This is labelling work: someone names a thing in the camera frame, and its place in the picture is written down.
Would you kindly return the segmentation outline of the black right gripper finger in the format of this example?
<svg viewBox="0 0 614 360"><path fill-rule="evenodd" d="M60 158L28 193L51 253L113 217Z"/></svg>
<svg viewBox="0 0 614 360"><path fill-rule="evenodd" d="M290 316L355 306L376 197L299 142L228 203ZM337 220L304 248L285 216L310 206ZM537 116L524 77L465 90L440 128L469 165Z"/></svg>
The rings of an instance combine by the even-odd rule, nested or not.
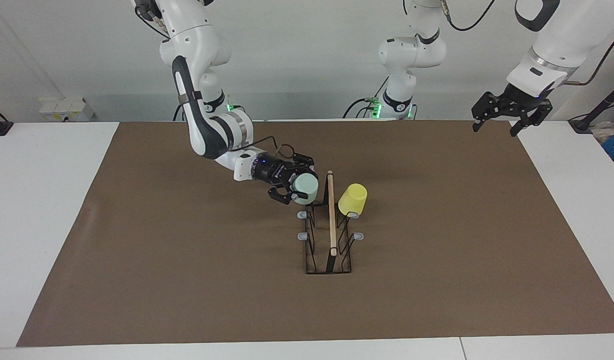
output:
<svg viewBox="0 0 614 360"><path fill-rule="evenodd" d="M315 173L315 162L313 158L302 153L294 153L291 157L291 164L287 166L287 171L296 174Z"/></svg>
<svg viewBox="0 0 614 360"><path fill-rule="evenodd" d="M291 189L291 187L271 187L268 191L268 195L271 199L280 202L284 205L288 205L291 201L295 201L300 198L298 193Z"/></svg>

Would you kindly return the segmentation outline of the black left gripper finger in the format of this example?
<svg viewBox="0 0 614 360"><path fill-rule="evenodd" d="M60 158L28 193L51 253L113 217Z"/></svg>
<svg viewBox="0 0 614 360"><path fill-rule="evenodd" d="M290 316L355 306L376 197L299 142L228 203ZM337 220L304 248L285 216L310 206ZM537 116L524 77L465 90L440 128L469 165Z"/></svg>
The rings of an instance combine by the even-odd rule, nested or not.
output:
<svg viewBox="0 0 614 360"><path fill-rule="evenodd" d="M492 118L491 114L496 112L497 97L491 92L485 92L471 108L474 119L473 131L478 132L485 121Z"/></svg>
<svg viewBox="0 0 614 360"><path fill-rule="evenodd" d="M510 135L516 137L519 132L529 126L539 126L552 111L553 105L550 100L544 100L533 110L526 106L518 107L519 120L510 129Z"/></svg>

